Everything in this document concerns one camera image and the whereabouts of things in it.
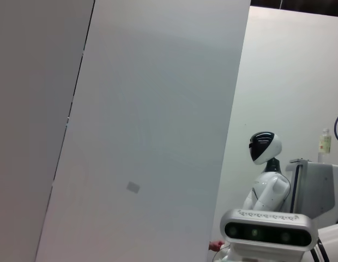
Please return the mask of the pinkish person hand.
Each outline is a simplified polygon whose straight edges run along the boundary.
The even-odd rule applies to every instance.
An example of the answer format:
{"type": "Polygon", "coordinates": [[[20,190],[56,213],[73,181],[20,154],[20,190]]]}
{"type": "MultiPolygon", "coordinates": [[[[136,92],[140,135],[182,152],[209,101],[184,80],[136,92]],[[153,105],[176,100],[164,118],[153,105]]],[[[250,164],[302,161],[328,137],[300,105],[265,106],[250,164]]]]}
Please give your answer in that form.
{"type": "Polygon", "coordinates": [[[208,250],[213,251],[213,252],[218,252],[224,244],[225,242],[221,240],[210,241],[208,250]]]}

